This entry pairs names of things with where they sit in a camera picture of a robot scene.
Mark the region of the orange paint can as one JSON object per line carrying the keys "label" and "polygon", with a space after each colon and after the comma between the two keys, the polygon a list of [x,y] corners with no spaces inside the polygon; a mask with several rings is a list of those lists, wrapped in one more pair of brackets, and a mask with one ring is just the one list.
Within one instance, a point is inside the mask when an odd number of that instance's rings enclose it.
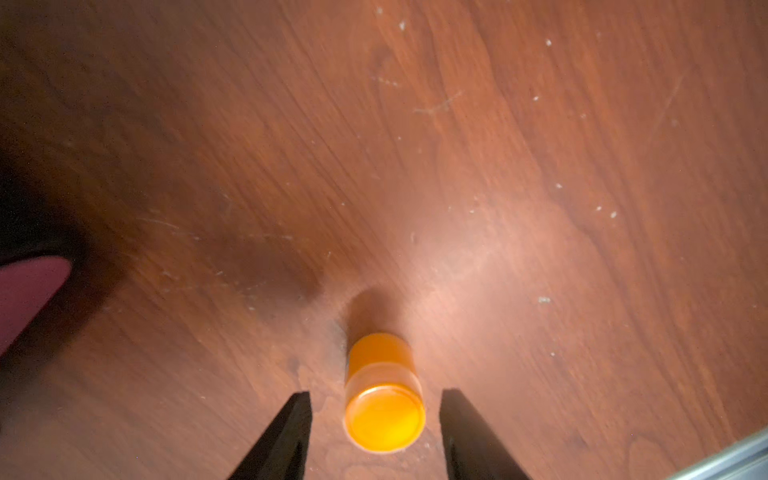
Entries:
{"label": "orange paint can", "polygon": [[389,454],[421,435],[426,411],[410,345],[390,333],[360,338],[349,350],[343,425],[364,451]]}

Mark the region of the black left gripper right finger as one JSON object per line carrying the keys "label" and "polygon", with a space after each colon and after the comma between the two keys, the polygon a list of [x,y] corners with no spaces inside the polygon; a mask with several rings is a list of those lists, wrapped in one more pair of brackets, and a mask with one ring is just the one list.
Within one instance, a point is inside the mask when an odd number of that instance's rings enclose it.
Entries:
{"label": "black left gripper right finger", "polygon": [[460,390],[442,391],[439,421],[449,479],[530,479]]}

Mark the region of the pink drawer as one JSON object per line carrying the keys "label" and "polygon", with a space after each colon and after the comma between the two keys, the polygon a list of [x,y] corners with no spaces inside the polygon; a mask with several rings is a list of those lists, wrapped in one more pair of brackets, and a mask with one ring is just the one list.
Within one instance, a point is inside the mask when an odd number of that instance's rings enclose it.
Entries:
{"label": "pink drawer", "polygon": [[13,344],[71,274],[72,263],[42,256],[1,267],[1,354]]}

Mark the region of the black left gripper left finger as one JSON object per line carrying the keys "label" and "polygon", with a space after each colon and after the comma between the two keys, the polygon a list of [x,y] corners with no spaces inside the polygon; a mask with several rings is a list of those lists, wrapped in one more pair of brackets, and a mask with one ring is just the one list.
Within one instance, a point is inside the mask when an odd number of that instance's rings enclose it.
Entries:
{"label": "black left gripper left finger", "polygon": [[228,479],[302,480],[312,419],[310,393],[291,395]]}

